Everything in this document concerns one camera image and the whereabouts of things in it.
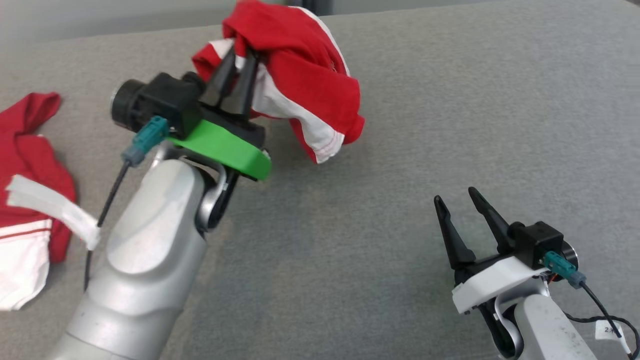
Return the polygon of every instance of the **gray background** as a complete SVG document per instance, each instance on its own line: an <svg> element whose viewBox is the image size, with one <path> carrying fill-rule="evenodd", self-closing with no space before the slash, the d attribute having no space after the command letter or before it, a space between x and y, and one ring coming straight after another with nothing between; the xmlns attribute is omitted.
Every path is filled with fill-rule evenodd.
<svg viewBox="0 0 640 360"><path fill-rule="evenodd" d="M458 315L433 210L440 194L476 254L495 252L467 195L507 221L564 232L591 288L640 325L640 9L540 0L325 18L362 87L361 139L314 165L286 122L269 122L273 175L241 181L165 359L496 359L480 314ZM40 45L0 67L0 108L28 92L64 103L40 130L98 214L131 134L109 121L114 88L219 37L217 26ZM143 175L131 172L105 230ZM0 314L0 357L38 359L77 306L74 239L45 290ZM566 283L575 316L598 313ZM623 359L595 342L603 360Z"/></svg>

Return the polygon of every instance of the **red fabric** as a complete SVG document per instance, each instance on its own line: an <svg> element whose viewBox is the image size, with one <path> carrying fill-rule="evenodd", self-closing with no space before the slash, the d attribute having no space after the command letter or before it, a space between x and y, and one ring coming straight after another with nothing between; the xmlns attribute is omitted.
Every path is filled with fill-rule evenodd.
<svg viewBox="0 0 640 360"><path fill-rule="evenodd" d="M339 50L315 19L299 8L245 0L224 20L222 30L225 38L235 38L237 55L245 56L250 44L266 58L263 63L287 98L344 134L344 143L358 139L365 122L358 114L360 85L347 75ZM211 45L193 57L206 81L220 61ZM290 123L315 161L300 122L291 119Z"/></svg>
<svg viewBox="0 0 640 360"><path fill-rule="evenodd" d="M29 94L12 107L0 113L0 227L25 224L49 218L47 215L24 208L6 205L5 188L15 174L37 181L52 188L71 201L76 201L76 191L71 175L60 164L53 149L43 136L32 135L40 125L49 120L60 107L60 96ZM71 232L61 222L53 219L49 241L51 263L65 260Z"/></svg>

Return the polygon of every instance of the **camera lens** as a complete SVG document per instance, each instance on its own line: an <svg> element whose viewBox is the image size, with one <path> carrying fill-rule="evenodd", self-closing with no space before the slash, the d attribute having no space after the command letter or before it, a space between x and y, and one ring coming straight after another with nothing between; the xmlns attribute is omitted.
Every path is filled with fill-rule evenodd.
<svg viewBox="0 0 640 360"><path fill-rule="evenodd" d="M130 79L115 92L111 99L111 118L117 125L131 131L140 130L133 118L132 110L138 99L138 92L144 86L142 81Z"/></svg>

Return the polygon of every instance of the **white fabric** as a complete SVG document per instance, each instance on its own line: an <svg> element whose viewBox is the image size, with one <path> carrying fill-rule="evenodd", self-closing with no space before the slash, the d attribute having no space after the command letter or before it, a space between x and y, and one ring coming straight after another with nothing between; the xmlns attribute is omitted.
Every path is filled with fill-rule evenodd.
<svg viewBox="0 0 640 360"><path fill-rule="evenodd" d="M20 309L44 287L51 223L42 220L0 228L5 236L0 238L0 311ZM33 230L39 231L24 234Z"/></svg>
<svg viewBox="0 0 640 360"><path fill-rule="evenodd" d="M89 250L98 245L98 221L64 195L21 175L14 175L6 189L8 205L36 210L62 221Z"/></svg>
<svg viewBox="0 0 640 360"><path fill-rule="evenodd" d="M332 44L340 54L340 58L342 59L347 75L349 75L347 64L344 62L342 53L335 43L329 29L315 15L307 11L304 12L314 20L318 21L320 27L324 30L327 36L329 36ZM215 40L209 43L216 51L218 57L222 59L233 46L234 39L228 38ZM243 57L236 56L236 68L238 70L243 68L244 61L245 59ZM298 119L302 127L302 135L305 138L305 143L307 143L307 145L313 150L318 164L329 160L329 158L336 155L342 147L344 134L334 130L322 119L315 116L312 112L308 111L280 92L276 87L271 74L262 63L258 65L258 74L256 75L255 88L253 91L252 108L259 113L276 119Z"/></svg>

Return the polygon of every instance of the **black cable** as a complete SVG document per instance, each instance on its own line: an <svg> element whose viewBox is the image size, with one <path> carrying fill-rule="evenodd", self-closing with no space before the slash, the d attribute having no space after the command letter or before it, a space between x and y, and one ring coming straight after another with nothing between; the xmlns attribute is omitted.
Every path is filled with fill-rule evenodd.
<svg viewBox="0 0 640 360"><path fill-rule="evenodd" d="M568 313L564 313L564 314L569 320L573 322L579 322L579 323L591 323L591 322L596 322L598 320L608 320L604 316L594 316L592 318L574 318ZM638 357L638 353L640 352L640 334L638 334L638 330L636 330L636 328L633 325L631 325L631 323L627 319L618 318L617 316L610 316L610 318L612 318L613 320L616 320L617 322L624 323L626 326L629 327L629 329L631 329L631 331L633 331L634 336L636 337L636 351L634 351L634 353L629 356L629 359L635 360Z"/></svg>
<svg viewBox="0 0 640 360"><path fill-rule="evenodd" d="M591 297L591 299L593 299L593 302L596 303L596 305L600 308L600 311L602 311L602 313L604 314L604 317L607 319L607 321L609 322L609 325L611 325L611 328L613 329L613 332L616 333L616 336L618 337L618 339L622 338L622 334L620 334L620 331L618 330L618 328L616 327L616 325L613 323L613 320L611 320L611 316L609 316L609 313L607 312L607 310L604 308L604 306L602 305L602 303L598 300L598 298L596 297L596 295L593 293L593 291L591 291L591 289L589 289L589 286L587 286L587 284L584 281L580 282L580 286L582 286L582 288L584 289L584 291L587 292L587 294L589 294L589 296Z"/></svg>
<svg viewBox="0 0 640 360"><path fill-rule="evenodd" d="M100 213L100 217L98 218L97 227L102 227L104 223L104 219L107 217L107 213L109 212L109 208L111 207L111 203L116 196L116 192L118 192L118 188L120 184L122 184L122 180L124 179L124 175L127 174L127 170L131 166L131 161L126 160L122 164L120 168L120 173L116 178L116 181L113 183L111 187L111 192L109 192L109 196L107 197L107 201L104 203L102 207L102 213ZM93 251L87 250L86 259L84 260L84 290L86 291L87 287L89 287L89 275L91 274L91 258L93 256Z"/></svg>

